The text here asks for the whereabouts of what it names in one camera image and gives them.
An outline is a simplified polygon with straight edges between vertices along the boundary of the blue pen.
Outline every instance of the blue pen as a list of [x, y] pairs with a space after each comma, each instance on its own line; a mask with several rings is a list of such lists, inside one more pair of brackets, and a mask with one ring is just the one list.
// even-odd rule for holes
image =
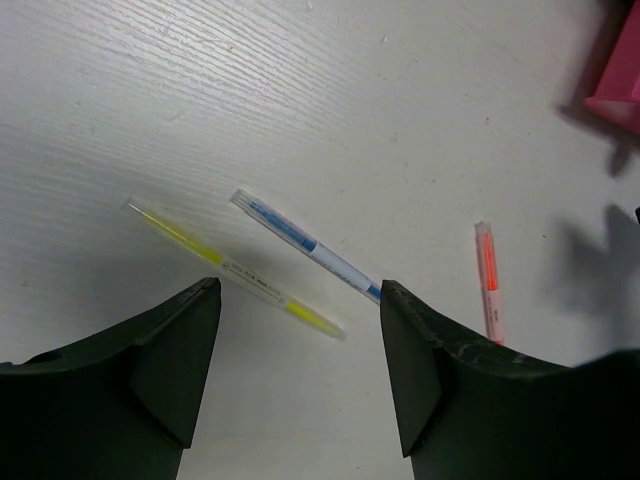
[[249, 195], [242, 189], [233, 195], [231, 201], [288, 244], [296, 247], [378, 305], [380, 304], [380, 286], [378, 284], [263, 201]]

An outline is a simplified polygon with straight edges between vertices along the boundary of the pink box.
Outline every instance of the pink box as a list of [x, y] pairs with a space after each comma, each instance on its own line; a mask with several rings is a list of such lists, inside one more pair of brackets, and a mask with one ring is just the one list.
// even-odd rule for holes
[[640, 134], [640, 1], [629, 13], [596, 93], [584, 105]]

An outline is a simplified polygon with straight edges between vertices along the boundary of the white wooden surface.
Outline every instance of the white wooden surface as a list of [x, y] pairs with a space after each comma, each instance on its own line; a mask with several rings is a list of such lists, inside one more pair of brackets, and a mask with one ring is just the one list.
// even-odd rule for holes
[[605, 14], [596, 0], [2, 0], [2, 360], [209, 274], [120, 210], [160, 200], [350, 334], [325, 339], [224, 282], [180, 479], [411, 478], [375, 306], [228, 198], [248, 188], [480, 332], [472, 232], [489, 220], [510, 346], [563, 364], [620, 347], [554, 283], [562, 221], [605, 244], [605, 206], [640, 204], [638, 169], [611, 179], [609, 140], [558, 110]]

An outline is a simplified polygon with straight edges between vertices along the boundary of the black object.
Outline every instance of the black object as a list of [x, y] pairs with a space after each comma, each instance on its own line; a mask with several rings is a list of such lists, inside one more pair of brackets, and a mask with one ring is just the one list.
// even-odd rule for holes
[[0, 365], [0, 478], [174, 480], [220, 318], [204, 279], [23, 365]]
[[417, 480], [640, 478], [640, 352], [567, 368], [497, 345], [396, 282], [382, 332]]

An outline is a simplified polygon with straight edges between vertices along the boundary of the red plastic object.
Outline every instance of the red plastic object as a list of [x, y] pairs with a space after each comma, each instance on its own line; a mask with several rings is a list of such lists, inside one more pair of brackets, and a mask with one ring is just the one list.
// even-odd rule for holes
[[593, 97], [592, 112], [640, 134], [640, 1], [636, 1]]

